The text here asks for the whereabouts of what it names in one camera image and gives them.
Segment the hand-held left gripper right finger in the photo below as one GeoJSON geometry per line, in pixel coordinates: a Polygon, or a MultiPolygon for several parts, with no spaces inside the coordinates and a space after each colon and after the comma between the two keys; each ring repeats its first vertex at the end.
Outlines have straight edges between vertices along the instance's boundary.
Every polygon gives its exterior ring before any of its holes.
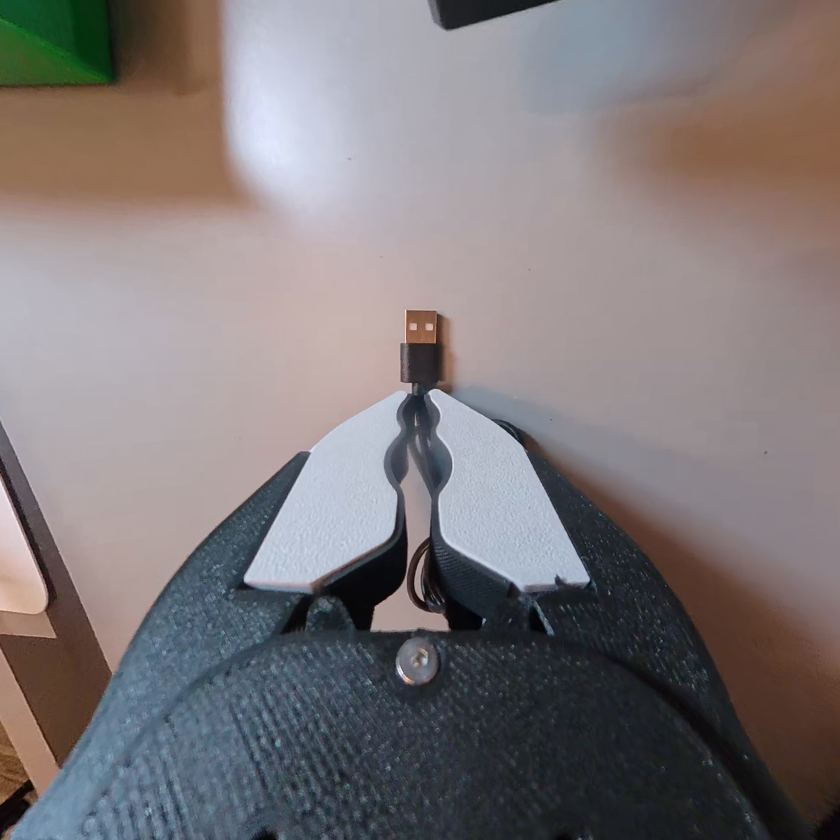
{"type": "Polygon", "coordinates": [[[510,599],[592,587],[519,431],[438,388],[425,395],[425,485],[428,612],[484,622],[510,599]]]}

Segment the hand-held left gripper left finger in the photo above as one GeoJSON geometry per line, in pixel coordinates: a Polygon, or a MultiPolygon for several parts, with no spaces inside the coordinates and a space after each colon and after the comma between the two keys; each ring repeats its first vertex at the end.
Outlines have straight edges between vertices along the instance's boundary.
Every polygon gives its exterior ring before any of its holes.
{"type": "Polygon", "coordinates": [[[406,394],[395,392],[306,453],[244,584],[259,592],[341,600],[356,625],[406,575],[406,394]]]}

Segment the black usb hub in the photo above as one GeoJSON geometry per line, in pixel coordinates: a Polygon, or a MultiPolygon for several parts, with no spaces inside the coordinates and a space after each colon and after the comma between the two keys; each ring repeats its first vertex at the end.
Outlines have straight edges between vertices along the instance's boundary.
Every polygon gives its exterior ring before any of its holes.
{"type": "Polygon", "coordinates": [[[519,14],[555,1],[428,1],[433,21],[441,29],[453,31],[519,14]]]}

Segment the white document stand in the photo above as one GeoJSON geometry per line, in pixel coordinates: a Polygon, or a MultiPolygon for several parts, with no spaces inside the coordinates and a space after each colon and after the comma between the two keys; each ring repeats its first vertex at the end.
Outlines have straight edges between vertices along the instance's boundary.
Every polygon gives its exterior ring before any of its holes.
{"type": "Polygon", "coordinates": [[[1,610],[34,616],[44,613],[49,595],[35,553],[1,478],[1,610]]]}

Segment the green plastic bin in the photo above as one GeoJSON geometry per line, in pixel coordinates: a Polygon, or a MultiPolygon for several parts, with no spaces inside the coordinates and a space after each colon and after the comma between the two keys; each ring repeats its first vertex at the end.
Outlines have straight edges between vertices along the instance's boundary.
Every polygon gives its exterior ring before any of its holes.
{"type": "Polygon", "coordinates": [[[107,1],[2,1],[1,85],[109,85],[115,73],[107,1]]]}

